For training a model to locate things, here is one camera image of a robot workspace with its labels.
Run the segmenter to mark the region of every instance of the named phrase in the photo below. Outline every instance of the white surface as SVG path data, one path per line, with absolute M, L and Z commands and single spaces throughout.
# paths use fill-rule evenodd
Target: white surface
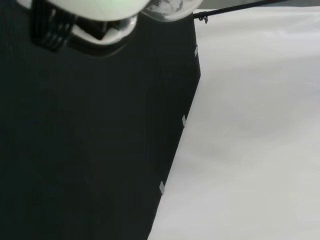
M 48 0 L 81 17 L 97 21 L 117 21 L 140 12 L 149 0 Z
M 320 7 L 196 32 L 202 77 L 149 240 L 319 240 Z

